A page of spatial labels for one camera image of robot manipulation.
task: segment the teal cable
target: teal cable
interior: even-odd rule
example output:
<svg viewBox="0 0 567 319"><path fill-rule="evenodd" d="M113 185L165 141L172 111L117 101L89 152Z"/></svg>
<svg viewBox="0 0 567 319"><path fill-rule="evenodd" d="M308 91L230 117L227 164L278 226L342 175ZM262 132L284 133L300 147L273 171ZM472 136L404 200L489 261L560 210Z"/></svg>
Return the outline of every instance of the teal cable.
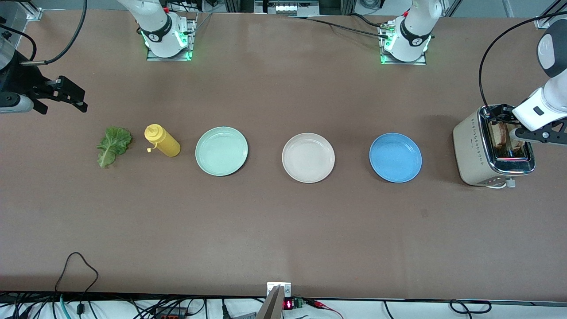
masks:
<svg viewBox="0 0 567 319"><path fill-rule="evenodd" d="M67 319L71 319L69 312L67 312L67 308L65 308L65 303L63 302L63 294L61 294L61 297L59 297L59 303L61 304L61 308L63 309L65 317L67 317Z"/></svg>

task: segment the white plate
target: white plate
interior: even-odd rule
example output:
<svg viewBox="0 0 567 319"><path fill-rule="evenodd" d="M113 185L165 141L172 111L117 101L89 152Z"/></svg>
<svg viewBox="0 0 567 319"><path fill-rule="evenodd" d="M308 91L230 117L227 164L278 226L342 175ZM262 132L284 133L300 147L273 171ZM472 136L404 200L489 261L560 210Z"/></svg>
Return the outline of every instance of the white plate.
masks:
<svg viewBox="0 0 567 319"><path fill-rule="evenodd" d="M316 183L327 177L335 166L335 151L323 136L301 133L283 147L285 171L296 181Z"/></svg>

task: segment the yellow bottle cap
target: yellow bottle cap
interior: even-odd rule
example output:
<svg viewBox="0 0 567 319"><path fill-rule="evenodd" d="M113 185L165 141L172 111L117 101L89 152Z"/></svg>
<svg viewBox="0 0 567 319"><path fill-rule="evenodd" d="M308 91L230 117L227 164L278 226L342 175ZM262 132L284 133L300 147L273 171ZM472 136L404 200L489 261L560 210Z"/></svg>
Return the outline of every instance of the yellow bottle cap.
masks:
<svg viewBox="0 0 567 319"><path fill-rule="evenodd" d="M146 139L153 144L157 144L166 138L166 132L159 124L152 124L146 127L143 134Z"/></svg>

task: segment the blue plate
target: blue plate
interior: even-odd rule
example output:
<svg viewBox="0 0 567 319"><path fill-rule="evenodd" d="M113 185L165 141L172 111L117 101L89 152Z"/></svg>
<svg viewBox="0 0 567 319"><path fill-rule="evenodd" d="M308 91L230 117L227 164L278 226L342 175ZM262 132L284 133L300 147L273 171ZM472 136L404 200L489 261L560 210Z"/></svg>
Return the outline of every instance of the blue plate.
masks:
<svg viewBox="0 0 567 319"><path fill-rule="evenodd" d="M421 152L409 137L387 133L372 143L370 165L383 179L392 183L405 183L420 172Z"/></svg>

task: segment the plate rim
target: plate rim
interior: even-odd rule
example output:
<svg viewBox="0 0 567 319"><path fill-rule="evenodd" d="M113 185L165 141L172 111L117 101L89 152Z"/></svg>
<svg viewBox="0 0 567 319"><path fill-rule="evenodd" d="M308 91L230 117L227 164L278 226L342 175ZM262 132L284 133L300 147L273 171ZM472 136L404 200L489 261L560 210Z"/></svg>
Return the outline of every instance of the plate rim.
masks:
<svg viewBox="0 0 567 319"><path fill-rule="evenodd" d="M203 137L204 137L205 135L207 135L207 134L208 134L209 132L211 132L211 131L220 130L220 129L228 129L229 131L232 131L233 133L234 133L234 132L237 133L237 135L240 135L240 136L244 139L245 150L244 150L244 155L243 155L242 163L241 163L235 170L233 170L233 171L231 171L230 173L227 173L227 174L213 174L212 171L206 170L205 168L203 168L203 166L202 166L202 164L201 164L201 162L200 162L200 160L199 160L199 157L197 156L198 150L199 150L199 148L200 148L200 145L202 145L201 141L202 141ZM207 174L209 174L209 175L212 175L212 176L228 176L228 175L230 175L230 174L235 173L236 171L238 171L238 170L244 165L244 163L246 163L246 159L247 159L247 158L248 158L248 140L246 139L246 137L244 136L244 134L242 134L241 131L235 129L234 127L230 127L230 126L218 126L218 127L214 127L214 128L212 128L212 129L206 131L205 133L203 133L203 134L201 135L201 137L199 138L199 140L197 141L197 144L195 145L195 161L197 161L197 165L199 166L199 168L200 168L202 171L204 171L205 173L207 173Z"/></svg>
<svg viewBox="0 0 567 319"><path fill-rule="evenodd" d="M413 145L410 145L410 146L415 146L415 149L417 149L417 157L418 157L418 159L419 159L419 167L417 168L416 173L413 174L413 176L411 176L411 178L409 178L409 179L402 180L402 181L395 181L395 180L392 180L392 179L388 179L388 178L382 176L382 174L380 174L379 172L377 172L376 167L375 167L375 165L373 164L371 154L372 154L372 149L373 149L374 145L376 144L376 142L377 142L380 138L382 138L382 137L384 137L384 136L389 136L389 135L401 136L401 137L403 137L403 138L409 140L409 141L413 144ZM415 143L415 142L414 142L411 138L409 138L408 136L406 136L406 135L404 135L404 134L401 134L401 133L396 133L396 132L384 133L384 134L378 136L378 137L372 142L372 144L370 145L370 149L369 149L369 151L368 151L368 158L369 158L370 166L372 167L372 170L374 170L374 172L375 172L378 176L380 176L381 178L383 178L384 180L386 180L386 181L388 181L388 182L390 182L390 183L407 183L407 182L411 181L412 179L414 179L415 177L417 177L417 176L419 175L419 173L421 172L421 167L423 166L423 155L421 154L421 149L420 149L420 147L417 145L417 143Z"/></svg>
<svg viewBox="0 0 567 319"><path fill-rule="evenodd" d="M330 148L330 151L331 151L331 159L332 159L331 169L330 169L330 171L329 171L325 176L323 176L321 179L317 179L317 180L315 180L315 181L309 181L309 182L306 182L305 180L302 181L302 180L300 180L300 179L297 179L297 178L294 177L293 175L291 175L290 172L289 172L289 170L287 169L287 167L286 167L286 165L285 165L284 156L285 156L285 154L286 154L286 149L288 149L288 146L290 145L290 142L291 142L293 139L298 138L299 136L302 136L302 135L306 135L306 136L307 136L307 135L315 135L315 136L318 136L318 137L322 138L325 142L327 142L327 145L328 145L329 148ZM331 142L329 142L329 140L327 140L325 137L323 137L322 135L319 135L319 134L317 134L317 133L311 133L311 132L299 133L299 134L293 136L292 138L290 138L290 139L286 142L286 144L283 146L283 149L282 149L282 166L283 166L283 169L286 171L286 173L289 175L289 177L295 179L296 181L298 181L298 182L300 182L300 183L314 184L314 183L321 182L323 179L327 178L327 177L333 172L333 169L335 168L335 160L336 160L336 156L335 156L335 149L333 148L333 145L331 145Z"/></svg>

